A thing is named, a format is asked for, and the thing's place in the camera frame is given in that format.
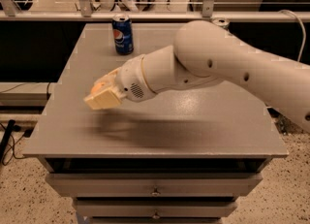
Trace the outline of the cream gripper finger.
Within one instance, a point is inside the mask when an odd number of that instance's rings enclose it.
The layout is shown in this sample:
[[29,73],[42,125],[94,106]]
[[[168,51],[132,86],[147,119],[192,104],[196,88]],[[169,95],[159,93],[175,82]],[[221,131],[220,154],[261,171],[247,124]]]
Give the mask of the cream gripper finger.
[[84,102],[92,110],[112,109],[121,104],[119,94],[112,86],[104,85],[95,93],[91,93],[84,98]]
[[105,74],[104,76],[97,79],[94,84],[104,86],[107,84],[113,84],[115,81],[115,78],[119,72],[119,68],[114,69],[113,71],[110,71],[109,73]]

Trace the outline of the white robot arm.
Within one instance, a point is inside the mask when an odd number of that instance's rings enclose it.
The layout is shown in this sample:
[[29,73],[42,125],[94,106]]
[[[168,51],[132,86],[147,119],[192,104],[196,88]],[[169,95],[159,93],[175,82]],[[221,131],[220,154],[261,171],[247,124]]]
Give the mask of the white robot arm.
[[173,44],[125,62],[94,82],[84,102],[112,109],[168,90],[232,82],[310,131],[310,66],[243,43],[203,20],[184,24]]

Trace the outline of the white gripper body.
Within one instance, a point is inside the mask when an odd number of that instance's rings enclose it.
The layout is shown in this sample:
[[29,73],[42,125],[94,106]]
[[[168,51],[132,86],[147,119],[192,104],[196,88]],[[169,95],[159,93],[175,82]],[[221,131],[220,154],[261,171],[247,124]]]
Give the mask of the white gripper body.
[[142,59],[144,55],[129,59],[119,67],[115,83],[125,94],[125,97],[133,102],[141,102],[152,99],[156,94],[148,87],[142,72]]

